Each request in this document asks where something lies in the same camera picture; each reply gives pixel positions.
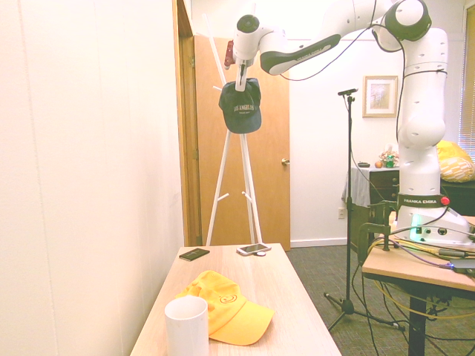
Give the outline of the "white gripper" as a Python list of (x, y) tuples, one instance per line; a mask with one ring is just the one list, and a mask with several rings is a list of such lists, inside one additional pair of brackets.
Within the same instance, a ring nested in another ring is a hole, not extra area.
[(248, 68), (254, 64), (257, 55), (257, 48), (234, 43), (235, 63), (240, 65), (238, 72), (238, 88), (245, 91)]

